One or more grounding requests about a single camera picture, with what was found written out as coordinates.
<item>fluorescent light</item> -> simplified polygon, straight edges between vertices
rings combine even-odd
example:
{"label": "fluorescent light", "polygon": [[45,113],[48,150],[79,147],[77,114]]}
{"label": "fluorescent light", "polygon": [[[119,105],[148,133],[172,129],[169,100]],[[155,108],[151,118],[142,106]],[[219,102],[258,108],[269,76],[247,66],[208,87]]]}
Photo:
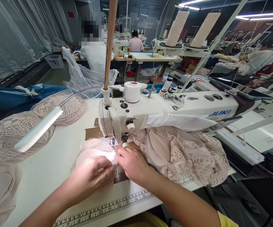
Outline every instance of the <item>fluorescent light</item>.
{"label": "fluorescent light", "polygon": [[250,20],[273,20],[273,17],[251,18]]}
{"label": "fluorescent light", "polygon": [[185,3],[181,3],[180,5],[189,5],[189,4],[194,4],[194,3],[198,3],[198,2],[204,2],[204,1],[210,1],[210,0],[194,0],[194,1],[189,1],[189,2],[185,2]]}
{"label": "fluorescent light", "polygon": [[189,8],[189,9],[194,9],[194,10],[200,10],[199,8],[196,8],[196,7],[191,7],[191,6],[185,6],[185,8]]}
{"label": "fluorescent light", "polygon": [[200,8],[196,8],[196,7],[192,7],[192,6],[185,6],[185,5],[182,5],[182,4],[179,4],[178,6],[175,5],[175,7],[177,7],[177,8],[189,8],[189,9],[193,9],[193,10],[196,10],[196,11],[200,10]]}
{"label": "fluorescent light", "polygon": [[258,16],[273,16],[273,13],[238,15],[238,17],[258,17]]}
{"label": "fluorescent light", "polygon": [[240,19],[240,20],[249,20],[249,18],[245,18],[245,17],[242,17],[242,16],[236,16],[235,18]]}

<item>hand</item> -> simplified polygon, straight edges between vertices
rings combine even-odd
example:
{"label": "hand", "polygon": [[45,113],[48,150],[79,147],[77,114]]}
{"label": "hand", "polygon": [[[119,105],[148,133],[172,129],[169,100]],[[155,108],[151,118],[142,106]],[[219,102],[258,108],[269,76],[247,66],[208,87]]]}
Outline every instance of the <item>hand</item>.
{"label": "hand", "polygon": [[71,207],[100,189],[114,171],[112,163],[105,156],[89,157],[57,190],[62,191],[66,205]]}
{"label": "hand", "polygon": [[156,173],[135,149],[120,148],[114,159],[123,167],[126,176],[142,187],[145,187],[151,175]]}

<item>white shirt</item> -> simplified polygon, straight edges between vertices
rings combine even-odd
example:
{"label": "white shirt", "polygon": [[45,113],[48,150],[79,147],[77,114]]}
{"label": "white shirt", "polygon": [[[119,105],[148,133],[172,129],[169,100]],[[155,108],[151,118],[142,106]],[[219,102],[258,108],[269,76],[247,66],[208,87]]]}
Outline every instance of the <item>white shirt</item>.
{"label": "white shirt", "polygon": [[106,45],[104,41],[96,42],[96,45],[82,46],[80,56],[82,60],[86,60],[90,70],[97,73],[105,73],[106,65]]}
{"label": "white shirt", "polygon": [[273,50],[261,50],[248,54],[248,74],[255,74],[261,68],[273,63]]}

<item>fabric pile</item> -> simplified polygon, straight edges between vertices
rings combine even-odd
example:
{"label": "fabric pile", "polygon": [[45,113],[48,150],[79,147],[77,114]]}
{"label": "fabric pile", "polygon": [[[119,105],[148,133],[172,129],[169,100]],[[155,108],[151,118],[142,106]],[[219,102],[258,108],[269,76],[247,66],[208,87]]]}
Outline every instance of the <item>fabric pile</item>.
{"label": "fabric pile", "polygon": [[63,107],[62,115],[26,152],[16,151],[14,146],[31,129],[33,129],[56,106],[71,94],[57,93],[51,95],[33,107],[32,111],[13,114],[0,121],[0,164],[17,163],[25,160],[43,148],[52,137],[55,126],[67,126],[79,120],[87,111],[87,106],[79,97],[74,97]]}
{"label": "fabric pile", "polygon": [[220,141],[202,132],[187,133],[179,128],[160,126],[130,134],[147,162],[171,181],[191,175],[197,183],[215,187],[230,168]]}

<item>pink fabric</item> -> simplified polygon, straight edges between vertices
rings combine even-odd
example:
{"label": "pink fabric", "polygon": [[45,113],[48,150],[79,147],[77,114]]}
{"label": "pink fabric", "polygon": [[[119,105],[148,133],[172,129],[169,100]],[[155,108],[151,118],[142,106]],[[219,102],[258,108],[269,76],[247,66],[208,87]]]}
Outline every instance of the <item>pink fabric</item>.
{"label": "pink fabric", "polygon": [[129,40],[130,51],[142,51],[144,49],[143,43],[139,38],[132,38]]}

